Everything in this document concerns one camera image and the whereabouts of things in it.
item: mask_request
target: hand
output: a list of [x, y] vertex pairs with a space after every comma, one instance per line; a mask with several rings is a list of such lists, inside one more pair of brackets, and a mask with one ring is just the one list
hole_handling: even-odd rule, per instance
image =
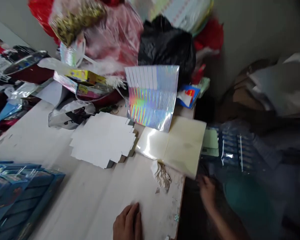
[[142, 224], [139, 203], [126, 206], [113, 224], [113, 240], [141, 240]]
[[207, 176], [198, 177], [200, 196], [206, 210], [215, 209], [215, 187]]

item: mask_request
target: holographic paper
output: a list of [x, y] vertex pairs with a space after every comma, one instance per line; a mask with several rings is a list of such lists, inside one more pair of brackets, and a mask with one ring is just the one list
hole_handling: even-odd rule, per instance
[[128, 117], [135, 123], [169, 132], [177, 97], [179, 66], [126, 67]]

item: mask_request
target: yellow box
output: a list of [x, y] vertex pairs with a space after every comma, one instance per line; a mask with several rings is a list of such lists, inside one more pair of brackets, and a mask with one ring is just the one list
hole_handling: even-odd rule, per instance
[[106, 84], [106, 78], [98, 74], [90, 72], [88, 70], [71, 69], [66, 76], [73, 78], [80, 82], [90, 83], [92, 85], [96, 83]]

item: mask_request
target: white wall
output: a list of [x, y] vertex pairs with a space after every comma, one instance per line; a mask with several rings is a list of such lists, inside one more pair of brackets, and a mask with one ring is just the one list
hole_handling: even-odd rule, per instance
[[215, 0], [214, 10], [224, 23], [223, 54], [208, 62], [215, 96], [250, 63], [300, 45], [300, 0]]
[[57, 45], [32, 16], [27, 3], [28, 0], [0, 0], [0, 22], [31, 47], [55, 56]]
[[0, 39], [9, 46], [22, 45], [29, 46], [25, 41], [14, 34], [9, 28], [0, 22]]

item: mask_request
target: torn paper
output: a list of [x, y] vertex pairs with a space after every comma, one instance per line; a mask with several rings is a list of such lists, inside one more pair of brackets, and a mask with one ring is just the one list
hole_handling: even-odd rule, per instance
[[153, 161], [151, 165], [151, 171], [154, 179], [159, 184], [160, 188], [164, 188], [166, 191], [169, 190], [171, 178], [158, 161]]

